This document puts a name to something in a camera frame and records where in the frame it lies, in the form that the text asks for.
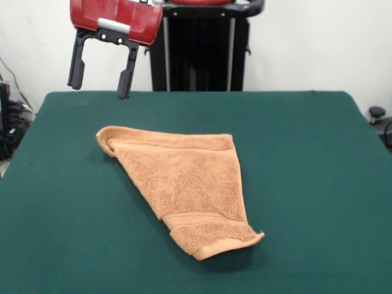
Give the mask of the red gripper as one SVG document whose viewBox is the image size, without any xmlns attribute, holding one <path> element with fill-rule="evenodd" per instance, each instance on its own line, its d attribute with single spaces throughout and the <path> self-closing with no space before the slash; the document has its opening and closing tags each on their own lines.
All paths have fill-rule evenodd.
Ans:
<svg viewBox="0 0 392 294">
<path fill-rule="evenodd" d="M 156 39 L 163 17 L 163 5 L 148 1 L 71 0 L 70 18 L 77 28 L 67 85 L 80 90 L 85 64 L 82 60 L 87 39 L 95 39 L 99 28 L 120 32 L 130 41 L 122 41 L 129 49 L 126 68 L 121 72 L 117 88 L 119 99 L 128 99 L 134 75 L 139 44 L 149 47 Z"/>
</svg>

